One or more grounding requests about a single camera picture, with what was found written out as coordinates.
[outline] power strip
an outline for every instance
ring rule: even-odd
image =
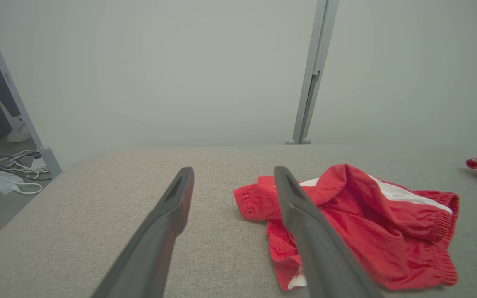
[[[8,194],[9,192],[12,191],[12,187],[15,186],[15,184],[10,183],[6,181],[5,177],[3,177],[6,174],[6,172],[0,172],[0,192],[4,195]],[[8,174],[7,178],[11,181],[15,181],[17,183],[23,183],[23,179],[20,177],[14,175],[14,174]]]

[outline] white shoe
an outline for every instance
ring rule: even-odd
[[[12,131],[7,136],[7,141],[12,143],[24,142],[24,141],[27,141],[28,139],[32,139],[32,136],[31,136],[31,133],[29,132],[29,129],[27,128],[27,125],[25,125],[25,123],[22,124],[21,127],[19,127],[19,130]]]

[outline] gray fabric surface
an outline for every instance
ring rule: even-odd
[[[88,297],[182,166],[195,169],[189,221],[174,248],[166,297],[307,297],[280,290],[265,222],[242,219],[233,189],[287,166],[305,181],[349,163],[413,190],[460,194],[449,249],[453,287],[385,291],[386,297],[477,296],[477,173],[449,147],[335,145],[135,149],[81,161],[0,232],[0,297]]]

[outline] white stripe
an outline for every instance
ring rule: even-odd
[[[318,184],[319,179],[320,178],[312,179],[312,180],[309,180],[309,181],[304,181],[304,182],[300,183],[299,185],[301,185],[301,186],[316,186],[316,184]]]
[[[303,275],[303,268],[299,266],[299,269],[297,269],[297,274],[292,277],[288,283],[288,290],[292,290],[294,287],[306,287],[306,285],[307,283],[305,275]]]
[[[418,196],[416,194],[413,194],[404,188],[400,188],[395,185],[391,185],[389,183],[383,183],[379,179],[369,176],[373,178],[373,180],[378,184],[380,187],[380,191],[382,191],[382,194],[386,196],[386,199],[390,201],[396,201],[396,202],[412,202],[413,204],[420,204],[420,205],[430,205],[437,207],[439,209],[442,209],[444,211],[447,211],[448,213],[452,214],[452,209],[448,208],[445,205],[439,204],[435,200],[431,200],[429,198],[425,198],[422,196]]]

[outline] white wall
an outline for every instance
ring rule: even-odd
[[[0,49],[64,170],[136,146],[292,138],[315,0],[0,0]]]
[[[477,154],[477,1],[340,0],[308,137]]]

